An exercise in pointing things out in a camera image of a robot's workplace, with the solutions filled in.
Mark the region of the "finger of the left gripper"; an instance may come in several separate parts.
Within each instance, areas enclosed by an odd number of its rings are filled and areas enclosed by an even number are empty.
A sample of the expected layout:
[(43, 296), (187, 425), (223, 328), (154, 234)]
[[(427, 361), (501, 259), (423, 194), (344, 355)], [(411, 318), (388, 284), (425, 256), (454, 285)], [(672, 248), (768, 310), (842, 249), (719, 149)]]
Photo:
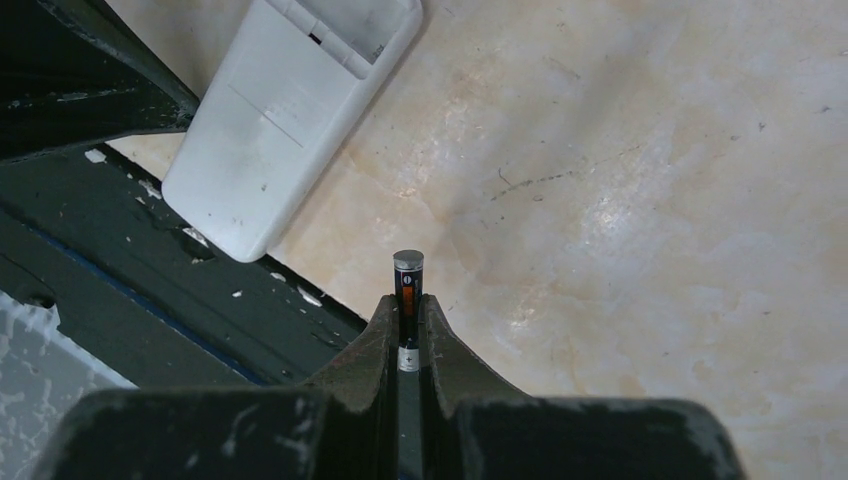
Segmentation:
[(106, 2), (2, 2), (2, 162), (184, 132), (198, 107)]

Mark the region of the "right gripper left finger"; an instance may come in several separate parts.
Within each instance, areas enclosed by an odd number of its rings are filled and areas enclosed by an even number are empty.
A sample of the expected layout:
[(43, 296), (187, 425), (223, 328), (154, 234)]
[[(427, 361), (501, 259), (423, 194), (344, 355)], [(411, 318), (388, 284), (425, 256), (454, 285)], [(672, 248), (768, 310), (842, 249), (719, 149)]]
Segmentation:
[(398, 304), (295, 386), (111, 389), (50, 437), (37, 479), (394, 479)]

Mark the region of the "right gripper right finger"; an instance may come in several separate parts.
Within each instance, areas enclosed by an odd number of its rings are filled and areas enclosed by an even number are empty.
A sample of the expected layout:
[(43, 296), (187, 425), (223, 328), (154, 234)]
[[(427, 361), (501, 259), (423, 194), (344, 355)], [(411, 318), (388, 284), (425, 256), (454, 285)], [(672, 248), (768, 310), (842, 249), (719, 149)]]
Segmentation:
[(743, 479), (727, 429), (683, 399), (534, 397), (420, 310), (427, 479)]

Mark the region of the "black AAA battery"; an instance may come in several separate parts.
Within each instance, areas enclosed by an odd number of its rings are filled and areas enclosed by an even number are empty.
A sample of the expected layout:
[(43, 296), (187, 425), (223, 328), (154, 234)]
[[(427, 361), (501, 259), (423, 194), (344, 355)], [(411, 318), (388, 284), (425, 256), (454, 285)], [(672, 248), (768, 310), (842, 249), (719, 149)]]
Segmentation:
[(400, 250), (393, 255), (395, 298), (399, 314), (398, 369), (407, 373), (420, 369), (418, 314), (423, 266), (424, 255), (418, 250)]

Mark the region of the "white remote control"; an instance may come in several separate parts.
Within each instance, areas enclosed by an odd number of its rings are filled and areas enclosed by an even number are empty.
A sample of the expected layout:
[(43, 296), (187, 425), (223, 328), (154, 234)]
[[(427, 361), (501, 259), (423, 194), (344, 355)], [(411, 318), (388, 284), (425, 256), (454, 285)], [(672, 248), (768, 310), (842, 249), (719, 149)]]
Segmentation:
[(166, 203), (249, 263), (278, 240), (418, 33), (418, 1), (255, 1), (164, 178)]

